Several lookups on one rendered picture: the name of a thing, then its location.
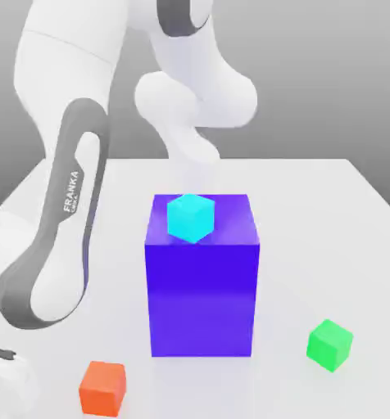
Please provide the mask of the small orange cube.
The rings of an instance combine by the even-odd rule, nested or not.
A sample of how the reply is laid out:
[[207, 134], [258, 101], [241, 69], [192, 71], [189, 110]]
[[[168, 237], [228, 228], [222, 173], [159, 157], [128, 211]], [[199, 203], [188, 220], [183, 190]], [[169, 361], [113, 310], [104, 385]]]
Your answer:
[[123, 364], [91, 361], [79, 385], [82, 412], [101, 417], [118, 417], [126, 386]]

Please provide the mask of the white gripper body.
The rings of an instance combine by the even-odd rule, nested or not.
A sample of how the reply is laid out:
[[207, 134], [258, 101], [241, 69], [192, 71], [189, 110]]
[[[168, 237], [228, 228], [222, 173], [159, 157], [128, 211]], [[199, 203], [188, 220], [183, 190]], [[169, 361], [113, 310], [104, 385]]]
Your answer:
[[33, 368], [24, 358], [0, 358], [0, 419], [30, 419], [38, 397]]

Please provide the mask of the small cyan cube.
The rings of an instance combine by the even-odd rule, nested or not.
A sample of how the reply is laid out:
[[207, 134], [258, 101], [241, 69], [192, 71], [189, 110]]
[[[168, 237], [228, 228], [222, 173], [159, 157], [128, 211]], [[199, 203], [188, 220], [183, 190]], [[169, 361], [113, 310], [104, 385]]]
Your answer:
[[198, 243], [215, 229], [215, 202], [184, 194], [166, 205], [167, 232], [189, 243]]

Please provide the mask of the small green cube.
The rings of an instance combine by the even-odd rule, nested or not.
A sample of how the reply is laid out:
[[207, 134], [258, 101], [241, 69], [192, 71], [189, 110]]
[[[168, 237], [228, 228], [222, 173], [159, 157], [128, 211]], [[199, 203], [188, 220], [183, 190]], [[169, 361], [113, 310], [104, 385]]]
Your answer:
[[329, 372], [335, 372], [348, 358], [354, 335], [325, 319], [309, 335], [306, 356]]

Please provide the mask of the large blue box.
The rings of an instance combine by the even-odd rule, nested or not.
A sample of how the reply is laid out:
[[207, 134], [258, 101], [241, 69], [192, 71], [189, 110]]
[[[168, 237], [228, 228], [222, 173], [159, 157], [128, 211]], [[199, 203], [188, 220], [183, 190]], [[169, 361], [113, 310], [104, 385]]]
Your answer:
[[144, 243], [154, 357], [248, 357], [260, 239], [246, 195], [212, 195], [215, 230], [191, 244], [168, 234], [156, 194]]

